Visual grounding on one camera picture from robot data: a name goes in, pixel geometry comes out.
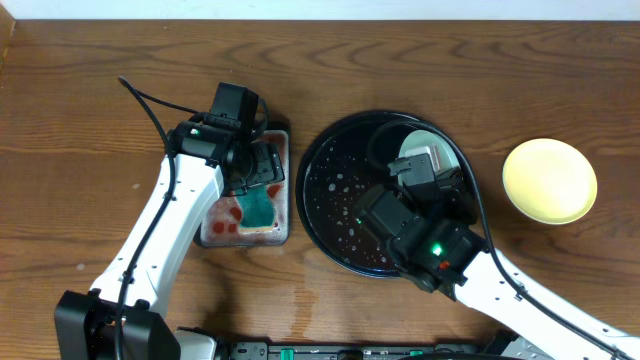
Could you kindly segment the green scrubbing sponge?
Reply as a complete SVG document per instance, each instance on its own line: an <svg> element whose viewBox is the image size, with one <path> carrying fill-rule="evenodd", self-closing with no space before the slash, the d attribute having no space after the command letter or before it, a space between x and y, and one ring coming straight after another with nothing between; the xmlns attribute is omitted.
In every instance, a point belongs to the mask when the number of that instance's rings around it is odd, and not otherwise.
<svg viewBox="0 0 640 360"><path fill-rule="evenodd" d="M236 201L242 212L242 228L258 230L271 228L274 224L275 210L266 186L250 188Z"/></svg>

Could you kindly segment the light blue plate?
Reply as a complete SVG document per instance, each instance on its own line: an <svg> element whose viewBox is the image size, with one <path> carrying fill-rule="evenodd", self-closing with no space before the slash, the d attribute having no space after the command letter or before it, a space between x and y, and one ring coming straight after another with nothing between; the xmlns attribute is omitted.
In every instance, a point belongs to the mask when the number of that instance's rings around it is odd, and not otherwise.
<svg viewBox="0 0 640 360"><path fill-rule="evenodd" d="M452 147L442 137L426 130L411 132L404 139L399 150L400 158L420 154L427 154L430 157L436 175L460 167Z"/></svg>

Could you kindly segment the yellow plate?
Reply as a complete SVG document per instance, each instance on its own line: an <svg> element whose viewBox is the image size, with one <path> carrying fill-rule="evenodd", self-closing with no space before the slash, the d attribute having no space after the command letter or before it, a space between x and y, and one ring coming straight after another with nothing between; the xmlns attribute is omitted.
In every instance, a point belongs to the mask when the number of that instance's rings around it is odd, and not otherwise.
<svg viewBox="0 0 640 360"><path fill-rule="evenodd" d="M597 177L573 146L537 138L516 146L502 168L504 191L519 212L548 225L575 222L593 207Z"/></svg>

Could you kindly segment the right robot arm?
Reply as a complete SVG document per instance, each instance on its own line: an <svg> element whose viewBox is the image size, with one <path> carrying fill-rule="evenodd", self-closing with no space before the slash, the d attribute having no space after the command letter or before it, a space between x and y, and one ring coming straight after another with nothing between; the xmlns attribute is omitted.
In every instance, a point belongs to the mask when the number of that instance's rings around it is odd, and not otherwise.
<svg viewBox="0 0 640 360"><path fill-rule="evenodd" d="M401 277L494 318L553 359L639 356L638 337L549 291L471 230L474 201L460 170L426 184L378 184L355 217Z"/></svg>

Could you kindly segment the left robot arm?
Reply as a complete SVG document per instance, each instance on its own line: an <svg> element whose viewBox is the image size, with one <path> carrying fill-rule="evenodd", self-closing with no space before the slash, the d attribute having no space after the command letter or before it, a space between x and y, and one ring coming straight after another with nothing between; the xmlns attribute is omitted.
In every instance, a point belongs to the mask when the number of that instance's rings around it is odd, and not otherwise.
<svg viewBox="0 0 640 360"><path fill-rule="evenodd" d="M288 236L289 128L208 120L162 135L166 155L125 244L88 293L67 291L54 311L64 359L213 359L216 339L165 322L192 243L280 245Z"/></svg>

